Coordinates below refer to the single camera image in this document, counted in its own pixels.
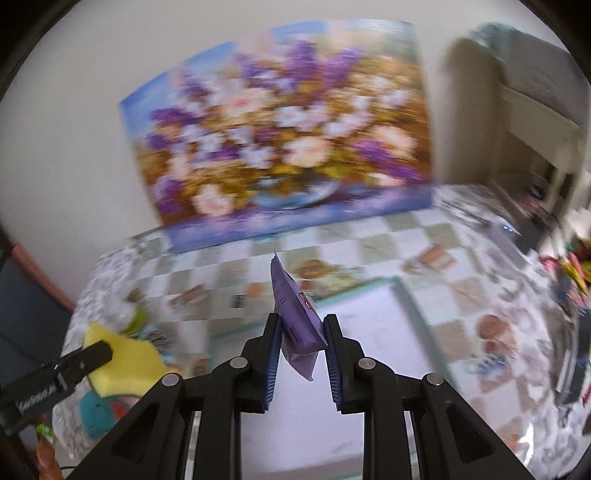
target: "purple packet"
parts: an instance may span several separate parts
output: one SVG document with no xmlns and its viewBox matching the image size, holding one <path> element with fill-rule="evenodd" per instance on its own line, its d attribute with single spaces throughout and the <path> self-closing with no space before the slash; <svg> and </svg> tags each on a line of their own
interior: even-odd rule
<svg viewBox="0 0 591 480">
<path fill-rule="evenodd" d="M 296 372 L 312 381 L 318 352 L 327 348 L 320 317 L 298 284 L 283 270 L 277 254 L 271 260 L 271 282 L 275 312 L 283 320 L 283 356 Z"/>
<path fill-rule="evenodd" d="M 322 321 L 299 285 L 283 270 L 277 254 L 271 260 L 271 283 L 275 309 L 283 319 L 283 331 L 289 349 L 308 355 L 328 347 L 322 333 Z"/>
</svg>

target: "wall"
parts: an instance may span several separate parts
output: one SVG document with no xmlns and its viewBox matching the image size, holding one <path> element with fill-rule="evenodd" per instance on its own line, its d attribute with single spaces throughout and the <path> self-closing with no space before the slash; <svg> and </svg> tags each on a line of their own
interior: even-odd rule
<svg viewBox="0 0 591 480">
<path fill-rule="evenodd" d="M 31 53 L 0 104 L 0 223 L 72 299 L 99 255 L 158 225 L 118 102 L 196 52 L 312 19 L 416 26 L 438 181 L 475 181 L 492 145 L 492 63 L 467 42 L 500 21 L 560 44 L 518 0 L 83 0 Z"/>
</svg>

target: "tablecloth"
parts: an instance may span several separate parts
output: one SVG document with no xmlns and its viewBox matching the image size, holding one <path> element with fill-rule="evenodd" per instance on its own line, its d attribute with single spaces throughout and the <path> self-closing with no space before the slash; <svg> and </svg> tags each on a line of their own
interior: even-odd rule
<svg viewBox="0 0 591 480">
<path fill-rule="evenodd" d="M 170 321 L 170 300 L 196 285 L 208 295 L 183 329 L 208 320 L 209 333 L 218 335 L 259 322 L 274 307 L 269 276 L 274 251 L 302 288 L 320 298 L 398 275 L 412 290 L 463 396 L 536 478 L 553 478 L 582 441 L 588 406 L 554 403 L 568 323 L 541 266 L 533 262 L 520 271 L 488 239 L 487 221 L 497 215 L 506 212 L 488 189 L 440 186 L 431 209 L 180 255 L 169 254 L 166 238 L 153 232 L 100 259 L 74 311 L 63 353 L 82 344 L 91 321 L 109 326 L 106 302 L 131 288 L 144 292 L 156 323 Z M 433 258 L 421 257 L 426 251 Z M 425 273 L 418 264 L 434 268 Z M 54 408 L 56 436 L 74 461 L 96 443 L 79 411 L 90 390 L 84 380 Z"/>
</svg>

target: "white flowers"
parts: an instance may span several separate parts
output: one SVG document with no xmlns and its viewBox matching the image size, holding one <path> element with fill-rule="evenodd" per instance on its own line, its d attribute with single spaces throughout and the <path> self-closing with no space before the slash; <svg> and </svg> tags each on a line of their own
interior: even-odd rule
<svg viewBox="0 0 591 480">
<path fill-rule="evenodd" d="M 369 104 L 371 103 L 371 97 L 362 96 L 362 95 L 355 95 L 351 99 L 351 105 L 355 108 L 357 112 L 366 112 L 369 108 Z"/>
<path fill-rule="evenodd" d="M 295 85 L 293 79 L 290 78 L 278 78 L 275 80 L 275 86 L 279 88 L 279 91 L 282 95 L 286 95 L 288 93 L 292 93 L 295 90 Z"/>
<path fill-rule="evenodd" d="M 222 113 L 227 119 L 235 119 L 248 112 L 256 112 L 267 106 L 272 93 L 264 88 L 247 88 L 239 90 L 222 100 Z"/>
<path fill-rule="evenodd" d="M 215 92 L 211 92 L 208 96 L 207 96 L 207 100 L 206 100 L 206 105 L 208 107 L 213 107 L 213 106 L 218 106 L 221 105 L 222 102 L 224 100 L 224 94 L 223 92 L 217 90 Z"/>
<path fill-rule="evenodd" d="M 204 185 L 201 192 L 191 198 L 195 209 L 204 215 L 219 217 L 232 213 L 234 195 L 223 194 L 215 184 Z"/>
<path fill-rule="evenodd" d="M 222 91 L 226 95 L 234 95 L 243 91 L 246 83 L 242 79 L 227 79 L 222 82 Z"/>
<path fill-rule="evenodd" d="M 299 106 L 282 106 L 276 110 L 275 121 L 281 128 L 289 128 L 301 121 L 304 112 Z"/>
<path fill-rule="evenodd" d="M 238 145 L 247 145 L 252 142 L 253 129 L 251 125 L 232 128 L 226 133 L 230 140 L 236 142 Z"/>
<path fill-rule="evenodd" d="M 417 140 L 411 137 L 406 130 L 381 125 L 374 127 L 372 133 L 374 138 L 382 142 L 396 157 L 408 160 L 413 158 Z"/>
<path fill-rule="evenodd" d="M 201 128 L 198 125 L 187 125 L 185 128 L 183 128 L 183 133 L 181 136 L 185 142 L 199 142 L 206 132 L 207 130 Z"/>
<path fill-rule="evenodd" d="M 277 78 L 277 74 L 273 70 L 266 70 L 259 75 L 256 75 L 255 78 L 257 80 L 274 80 Z"/>
<path fill-rule="evenodd" d="M 323 136 L 325 138 L 348 137 L 352 132 L 367 126 L 372 118 L 369 112 L 343 113 L 336 122 L 324 126 Z"/>
<path fill-rule="evenodd" d="M 323 103 L 311 105 L 307 110 L 300 106 L 279 107 L 275 116 L 278 127 L 295 127 L 298 132 L 311 132 L 328 118 L 329 111 Z"/>
<path fill-rule="evenodd" d="M 168 161 L 168 173 L 175 180 L 184 180 L 189 176 L 189 165 L 184 154 L 176 155 Z"/>
<path fill-rule="evenodd" d="M 400 187 L 404 185 L 404 180 L 395 179 L 385 173 L 374 172 L 370 173 L 369 176 L 375 179 L 379 187 Z"/>
<path fill-rule="evenodd" d="M 287 142 L 284 147 L 290 150 L 284 163 L 302 168 L 322 165 L 330 152 L 330 142 L 319 137 L 301 137 Z"/>
<path fill-rule="evenodd" d="M 204 102 L 187 102 L 183 104 L 183 109 L 196 117 L 205 115 Z"/>
<path fill-rule="evenodd" d="M 167 184 L 171 181 L 174 181 L 174 178 L 170 173 L 166 173 L 161 177 L 158 177 L 158 180 L 156 180 L 156 183 L 154 183 L 150 189 L 150 196 L 155 202 L 158 202 L 164 198 Z"/>
<path fill-rule="evenodd" d="M 273 155 L 273 149 L 248 146 L 240 150 L 240 155 L 249 167 L 262 170 L 271 166 L 270 158 Z"/>
<path fill-rule="evenodd" d="M 199 138 L 201 150 L 205 153 L 213 153 L 222 146 L 223 136 L 218 133 L 212 133 Z"/>
<path fill-rule="evenodd" d="M 406 105 L 409 96 L 408 90 L 394 90 L 387 95 L 380 95 L 379 104 L 384 108 L 394 110 Z"/>
<path fill-rule="evenodd" d="M 375 92 L 384 92 L 392 87 L 392 82 L 384 77 L 373 77 L 369 82 L 369 87 Z"/>
</svg>

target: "painting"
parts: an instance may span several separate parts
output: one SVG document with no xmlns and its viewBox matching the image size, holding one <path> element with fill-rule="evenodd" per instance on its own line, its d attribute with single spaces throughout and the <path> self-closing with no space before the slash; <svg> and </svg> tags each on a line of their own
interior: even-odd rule
<svg viewBox="0 0 591 480">
<path fill-rule="evenodd" d="M 404 22 L 253 34 L 120 107 L 176 253 L 431 204 L 427 102 Z"/>
</svg>

